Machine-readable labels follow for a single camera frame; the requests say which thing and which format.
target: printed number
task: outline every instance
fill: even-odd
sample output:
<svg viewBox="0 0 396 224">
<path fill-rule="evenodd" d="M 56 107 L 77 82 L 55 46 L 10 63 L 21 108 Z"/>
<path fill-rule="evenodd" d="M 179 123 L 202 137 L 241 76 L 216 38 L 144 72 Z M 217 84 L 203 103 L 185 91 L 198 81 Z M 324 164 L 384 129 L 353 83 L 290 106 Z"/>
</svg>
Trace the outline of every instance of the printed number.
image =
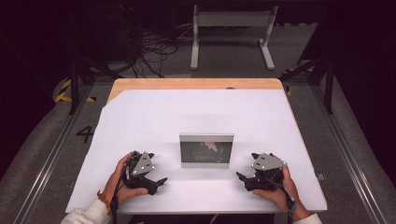
<svg viewBox="0 0 396 224">
<path fill-rule="evenodd" d="M 87 143 L 88 142 L 88 138 L 90 137 L 90 135 L 93 135 L 93 133 L 91 133 L 91 130 L 92 130 L 92 127 L 88 125 L 83 130 L 81 130 L 78 133 L 76 133 L 76 135 L 84 135 L 85 136 L 84 143 Z"/>
</svg>

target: white chair leg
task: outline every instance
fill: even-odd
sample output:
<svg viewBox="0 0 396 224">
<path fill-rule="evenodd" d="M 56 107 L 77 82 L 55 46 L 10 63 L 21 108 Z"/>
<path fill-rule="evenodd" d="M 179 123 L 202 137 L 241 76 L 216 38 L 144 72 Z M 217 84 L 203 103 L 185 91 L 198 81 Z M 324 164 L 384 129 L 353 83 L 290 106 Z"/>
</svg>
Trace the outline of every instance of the white chair leg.
<svg viewBox="0 0 396 224">
<path fill-rule="evenodd" d="M 268 50 L 267 45 L 268 45 L 268 41 L 270 40 L 272 29 L 274 27 L 276 12 L 277 12 L 277 7 L 273 7 L 273 9 L 271 11 L 271 18 L 270 18 L 270 20 L 268 20 L 268 24 L 266 26 L 267 31 L 265 34 L 265 39 L 259 40 L 260 47 L 262 48 L 262 55 L 264 56 L 265 63 L 267 64 L 268 70 L 271 70 L 271 71 L 275 69 L 275 66 L 274 66 L 274 62 L 271 58 L 271 54 L 270 54 L 270 51 Z"/>
<path fill-rule="evenodd" d="M 199 55 L 199 40 L 198 40 L 198 8 L 194 6 L 194 15 L 192 19 L 192 30 L 194 33 L 193 41 L 192 41 L 192 52 L 191 52 L 191 70 L 198 69 L 198 55 Z"/>
<path fill-rule="evenodd" d="M 275 69 L 275 66 L 274 66 L 274 62 L 272 61 L 270 51 L 268 50 L 268 47 L 266 46 L 263 47 L 263 43 L 264 43 L 263 39 L 260 39 L 259 42 L 260 42 L 260 47 L 262 49 L 262 55 L 264 56 L 265 63 L 267 64 L 267 68 L 268 70 L 273 71 Z"/>
</svg>

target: white tabletop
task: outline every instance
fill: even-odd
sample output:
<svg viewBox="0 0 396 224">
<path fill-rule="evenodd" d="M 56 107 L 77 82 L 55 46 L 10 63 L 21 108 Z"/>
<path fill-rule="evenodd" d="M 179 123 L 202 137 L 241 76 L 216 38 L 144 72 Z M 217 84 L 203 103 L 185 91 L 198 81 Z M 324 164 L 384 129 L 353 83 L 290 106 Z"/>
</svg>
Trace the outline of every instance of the white tabletop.
<svg viewBox="0 0 396 224">
<path fill-rule="evenodd" d="M 234 133 L 229 169 L 181 168 L 180 133 Z M 283 90 L 124 91 L 102 111 L 66 212 L 87 208 L 118 160 L 130 151 L 154 153 L 147 178 L 168 177 L 154 195 L 120 206 L 125 214 L 276 213 L 244 188 L 251 153 L 274 153 L 289 165 L 310 211 L 327 210 L 303 138 Z"/>
</svg>

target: human hand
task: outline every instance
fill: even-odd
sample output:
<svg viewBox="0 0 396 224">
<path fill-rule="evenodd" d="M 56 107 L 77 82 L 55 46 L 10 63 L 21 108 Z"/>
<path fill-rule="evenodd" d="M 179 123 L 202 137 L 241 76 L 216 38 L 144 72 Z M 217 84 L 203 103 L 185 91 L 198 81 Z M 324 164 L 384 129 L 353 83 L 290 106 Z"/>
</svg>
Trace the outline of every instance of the human hand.
<svg viewBox="0 0 396 224">
<path fill-rule="evenodd" d="M 305 209 L 303 203 L 300 201 L 298 191 L 294 181 L 291 179 L 290 170 L 288 166 L 282 167 L 283 172 L 283 187 L 288 191 L 288 193 L 294 198 L 295 201 L 295 211 L 293 220 L 297 221 L 306 217 L 309 217 L 311 214 Z M 272 202 L 277 208 L 281 211 L 287 213 L 289 212 L 286 195 L 281 189 L 276 189 L 273 191 L 262 190 L 262 189 L 254 189 L 253 193 Z"/>
<path fill-rule="evenodd" d="M 132 152 L 129 153 L 128 155 L 124 156 L 119 161 L 119 163 L 116 166 L 116 170 L 110 176 L 110 178 L 108 179 L 108 181 L 106 183 L 105 189 L 103 190 L 102 194 L 105 195 L 105 198 L 108 202 L 111 202 L 111 199 L 114 194 L 114 190 L 117 186 L 117 182 L 119 181 L 124 164 L 128 160 L 128 158 L 131 157 L 131 155 L 132 155 Z M 121 185 L 122 185 L 122 187 L 120 188 L 120 190 L 118 191 L 118 194 L 117 194 L 119 204 L 124 203 L 126 200 L 128 200 L 130 198 L 144 195 L 149 192 L 147 189 L 144 189 L 144 188 L 128 189 L 127 187 L 124 186 L 123 183 L 121 183 Z"/>
</svg>

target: bracelet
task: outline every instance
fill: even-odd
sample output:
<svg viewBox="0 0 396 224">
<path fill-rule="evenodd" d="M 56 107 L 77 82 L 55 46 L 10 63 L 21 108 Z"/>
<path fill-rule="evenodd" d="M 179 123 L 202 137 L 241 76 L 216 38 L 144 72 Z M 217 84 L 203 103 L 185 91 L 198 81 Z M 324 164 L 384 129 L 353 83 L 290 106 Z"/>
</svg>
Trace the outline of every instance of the bracelet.
<svg viewBox="0 0 396 224">
<path fill-rule="evenodd" d="M 106 208 L 107 208 L 107 215 L 111 216 L 111 207 L 110 207 L 110 203 L 106 200 L 105 195 L 103 195 L 102 193 L 100 193 L 100 190 L 97 193 L 97 196 L 99 198 L 100 201 L 102 201 L 102 203 L 105 204 Z"/>
</svg>

